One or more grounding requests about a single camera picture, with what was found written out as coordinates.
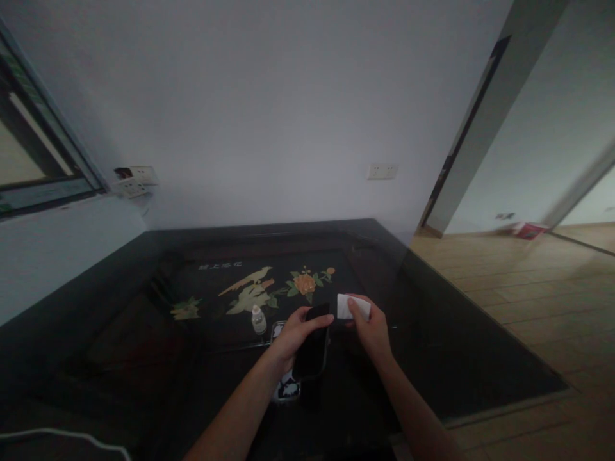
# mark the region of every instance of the black table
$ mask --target black table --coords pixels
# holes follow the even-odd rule
[[[375,220],[167,230],[143,234],[1,328],[3,421],[35,401],[115,427],[105,441],[144,459],[181,459],[267,347],[247,312],[225,314],[232,293],[199,291],[199,268],[238,261],[246,271],[275,261],[278,284],[299,261],[317,270],[335,261],[314,303],[334,303],[337,291],[372,298],[395,357],[445,423],[566,388]],[[224,283],[240,271],[227,274]],[[199,319],[176,321],[172,304],[190,290],[205,298]],[[267,309],[269,325],[305,299],[283,301]],[[335,458],[386,446],[398,431],[356,334],[335,324],[322,377],[304,383],[299,402],[270,406],[250,457]]]

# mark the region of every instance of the small bottle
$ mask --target small bottle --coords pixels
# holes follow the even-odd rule
[[[256,334],[263,334],[267,331],[267,319],[256,304],[252,307],[252,326]]]

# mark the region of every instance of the wipe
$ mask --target wipe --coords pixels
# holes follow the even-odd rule
[[[365,321],[369,321],[372,305],[369,304],[367,301],[348,295],[338,295],[338,319],[352,320],[354,318],[352,317],[350,309],[348,309],[349,298],[352,298],[355,303],[357,303],[357,306],[359,306],[359,310],[361,311],[361,317],[363,317]]]

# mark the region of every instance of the smartphone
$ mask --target smartphone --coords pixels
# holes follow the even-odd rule
[[[329,303],[312,307],[307,312],[306,321],[329,314]],[[310,333],[297,351],[293,368],[295,381],[314,379],[322,373],[327,362],[327,345],[329,344],[329,327],[319,328]]]

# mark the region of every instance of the wooden floor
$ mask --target wooden floor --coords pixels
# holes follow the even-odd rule
[[[452,431],[469,460],[615,460],[615,257],[550,235],[410,248],[578,392]]]
[[[615,253],[615,223],[558,226],[556,234]]]

